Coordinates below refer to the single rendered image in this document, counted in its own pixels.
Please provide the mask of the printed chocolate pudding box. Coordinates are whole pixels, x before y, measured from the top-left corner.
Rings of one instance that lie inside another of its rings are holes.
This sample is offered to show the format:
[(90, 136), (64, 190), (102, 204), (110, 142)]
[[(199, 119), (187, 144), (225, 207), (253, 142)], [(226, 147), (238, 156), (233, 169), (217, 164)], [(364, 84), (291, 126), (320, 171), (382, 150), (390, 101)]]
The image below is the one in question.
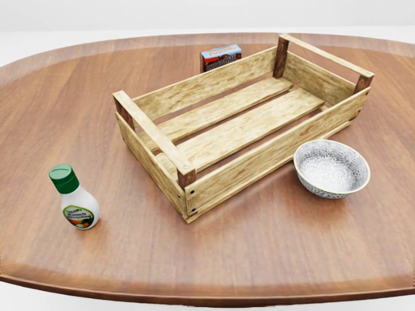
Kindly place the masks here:
[(240, 60), (242, 53), (243, 50), (237, 44), (202, 51), (200, 53), (200, 72), (205, 73)]

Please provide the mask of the patterned grey white bowl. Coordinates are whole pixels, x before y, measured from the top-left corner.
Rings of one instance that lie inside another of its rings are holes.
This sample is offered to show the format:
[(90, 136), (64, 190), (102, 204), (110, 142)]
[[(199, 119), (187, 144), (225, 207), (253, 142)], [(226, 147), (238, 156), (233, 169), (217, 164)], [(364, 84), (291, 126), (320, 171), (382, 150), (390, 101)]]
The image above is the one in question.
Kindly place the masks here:
[(371, 177), (369, 164), (358, 151), (328, 139), (301, 144), (293, 163), (300, 183), (309, 192), (332, 200), (362, 190)]

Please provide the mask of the wooden slat tray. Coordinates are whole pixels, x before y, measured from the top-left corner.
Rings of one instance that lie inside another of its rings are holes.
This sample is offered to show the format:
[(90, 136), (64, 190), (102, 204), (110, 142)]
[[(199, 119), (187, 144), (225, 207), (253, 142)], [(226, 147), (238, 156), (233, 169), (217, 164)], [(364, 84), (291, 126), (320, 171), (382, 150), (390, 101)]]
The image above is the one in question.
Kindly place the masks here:
[(123, 140), (186, 222), (359, 114), (374, 74), (288, 34), (275, 47), (136, 98), (113, 94)]

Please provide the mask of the white salad dressing bottle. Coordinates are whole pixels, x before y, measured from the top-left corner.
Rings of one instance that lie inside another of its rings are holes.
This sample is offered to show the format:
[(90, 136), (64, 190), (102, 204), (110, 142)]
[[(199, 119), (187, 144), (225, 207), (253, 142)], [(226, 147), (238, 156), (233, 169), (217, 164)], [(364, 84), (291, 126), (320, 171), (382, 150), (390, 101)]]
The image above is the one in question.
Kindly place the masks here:
[(64, 218), (79, 230), (94, 227), (100, 217), (98, 201), (79, 182), (71, 165), (62, 163), (49, 171), (49, 178), (61, 195)]

